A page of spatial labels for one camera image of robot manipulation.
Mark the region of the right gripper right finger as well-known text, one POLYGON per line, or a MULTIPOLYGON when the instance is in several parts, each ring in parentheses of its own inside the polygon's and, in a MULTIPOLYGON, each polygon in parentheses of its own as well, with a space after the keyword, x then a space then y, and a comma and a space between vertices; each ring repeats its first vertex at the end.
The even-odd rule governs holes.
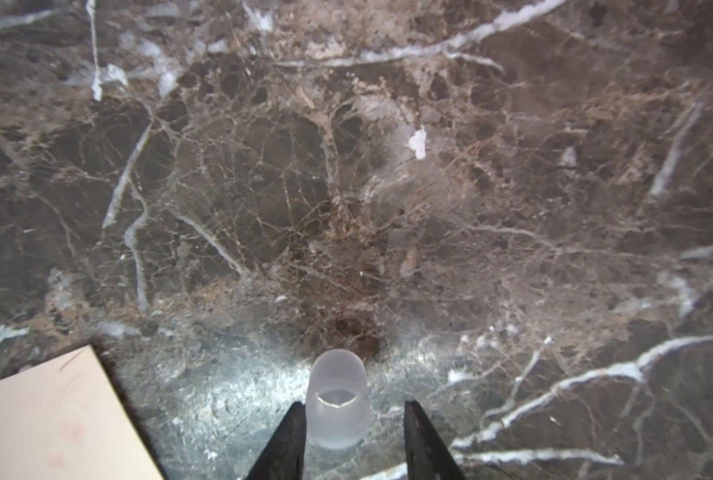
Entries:
POLYGON ((465 480, 466 477, 416 400, 405 402, 404 440, 408 480, 465 480))

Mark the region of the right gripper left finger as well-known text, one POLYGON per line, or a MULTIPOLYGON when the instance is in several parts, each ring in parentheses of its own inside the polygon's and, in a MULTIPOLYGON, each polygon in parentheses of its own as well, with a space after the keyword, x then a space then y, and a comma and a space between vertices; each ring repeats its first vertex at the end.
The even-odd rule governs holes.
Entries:
POLYGON ((302 480, 306 451, 306 408, 294 402, 246 480, 302 480))

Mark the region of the white glue stick cap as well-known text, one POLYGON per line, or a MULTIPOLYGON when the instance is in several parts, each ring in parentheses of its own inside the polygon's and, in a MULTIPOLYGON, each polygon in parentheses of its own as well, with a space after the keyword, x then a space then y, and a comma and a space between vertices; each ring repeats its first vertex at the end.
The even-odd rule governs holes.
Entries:
POLYGON ((373 420, 367 370, 361 358, 344 349, 318 356, 310 370, 304 408, 312 443, 332 451, 358 445, 373 420))

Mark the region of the pink envelope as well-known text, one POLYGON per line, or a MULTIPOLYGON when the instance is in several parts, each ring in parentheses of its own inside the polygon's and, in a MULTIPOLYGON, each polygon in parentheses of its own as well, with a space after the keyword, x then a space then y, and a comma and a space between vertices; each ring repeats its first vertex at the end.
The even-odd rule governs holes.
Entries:
POLYGON ((0 479, 160 476, 92 346, 0 380, 0 479))

